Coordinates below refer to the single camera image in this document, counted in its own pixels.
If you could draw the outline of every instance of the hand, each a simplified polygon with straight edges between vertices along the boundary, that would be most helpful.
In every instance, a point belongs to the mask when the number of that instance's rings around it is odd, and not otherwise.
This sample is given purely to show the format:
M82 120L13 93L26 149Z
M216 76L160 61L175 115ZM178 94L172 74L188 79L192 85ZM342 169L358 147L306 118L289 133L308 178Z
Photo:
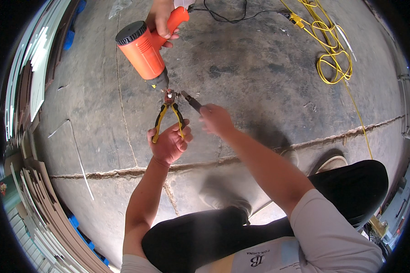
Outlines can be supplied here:
M235 130L230 114L223 107L207 104L201 107L200 112L202 117L199 121L205 123L202 130L208 134L216 134L223 139Z
M190 121L184 119L185 125ZM175 123L159 135L156 143L152 142L152 137L156 134L156 128L147 131L147 141L153 153L153 158L164 166L170 167L170 164L178 160L185 150L187 143L193 140L191 128L186 126L182 133L184 139L180 136L179 124Z
M177 33L179 29L176 28L173 31L173 35L171 35L167 27L167 21L169 20L170 13L174 9L174 0L154 0L146 19L146 24L149 28L149 31L152 32L156 29L158 31L158 34L163 38L169 40L178 39L179 35L175 33ZM172 48L173 44L169 41L166 41L163 46Z

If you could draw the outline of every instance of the orange heat gun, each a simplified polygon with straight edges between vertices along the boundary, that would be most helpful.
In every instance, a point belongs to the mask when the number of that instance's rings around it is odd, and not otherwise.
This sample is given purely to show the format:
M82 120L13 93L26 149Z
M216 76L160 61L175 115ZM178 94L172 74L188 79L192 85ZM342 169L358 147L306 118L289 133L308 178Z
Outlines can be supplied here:
M190 16L186 8L178 7L172 11L167 21L170 34L173 34L180 23L188 19ZM167 39L159 36L156 30L150 32L144 21L137 21L120 30L115 36L115 41L148 84L157 90L168 89L167 68L159 53L160 47Z

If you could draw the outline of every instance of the black cord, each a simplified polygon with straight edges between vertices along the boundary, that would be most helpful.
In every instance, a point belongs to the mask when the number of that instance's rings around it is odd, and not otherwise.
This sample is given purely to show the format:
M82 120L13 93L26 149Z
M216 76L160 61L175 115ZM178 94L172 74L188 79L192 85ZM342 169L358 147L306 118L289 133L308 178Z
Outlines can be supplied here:
M256 17L258 14L263 13L263 12L276 12L276 13L278 13L276 10L262 10L262 11L258 12L257 14L255 14L255 15L253 15L253 16L251 16L251 17L246 18L247 0L244 0L244 3L243 3L243 9L244 9L243 17L241 17L241 19L229 20L229 19L223 17L222 15L218 14L217 12L215 12L215 11L209 9L209 8L207 7L205 1L206 1L206 0L204 0L204 6L205 6L204 9L195 9L195 8L193 8L193 10L207 11L207 12L209 12L209 14L211 14L211 16L213 17L214 20L216 20L216 21L218 21L218 22L224 22L224 23L236 24L236 23L238 23L238 22L240 22L240 21L243 21L243 20L252 19L252 18Z

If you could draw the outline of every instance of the heat gun handle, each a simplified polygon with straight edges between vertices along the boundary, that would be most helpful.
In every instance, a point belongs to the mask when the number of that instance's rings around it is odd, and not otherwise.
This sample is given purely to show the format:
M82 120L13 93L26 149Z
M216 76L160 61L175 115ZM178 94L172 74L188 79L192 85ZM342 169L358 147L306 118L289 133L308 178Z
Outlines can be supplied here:
M170 14L169 20L167 21L167 27L169 28L170 34L180 25L182 22L186 22L190 19L188 11L184 7L178 7ZM167 39L159 36L158 32L154 30L151 32L153 47L159 50L161 46L167 41Z

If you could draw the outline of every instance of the shoe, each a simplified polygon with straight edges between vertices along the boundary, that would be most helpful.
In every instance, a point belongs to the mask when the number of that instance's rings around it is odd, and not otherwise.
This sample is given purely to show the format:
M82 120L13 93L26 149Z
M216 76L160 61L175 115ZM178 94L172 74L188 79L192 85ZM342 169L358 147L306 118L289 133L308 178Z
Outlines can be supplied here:
M291 164L295 165L296 167L299 166L299 157L295 149L288 147L284 151L281 152L280 156L284 157L287 161L289 161Z
M335 155L330 157L327 161L325 161L315 173L325 172L332 169L337 169L340 167L345 167L348 165L348 161L343 156Z
M246 213L246 224L249 225L249 217L252 215L252 206L249 202L224 188L218 183L207 183L199 192L202 202L213 209L237 207Z

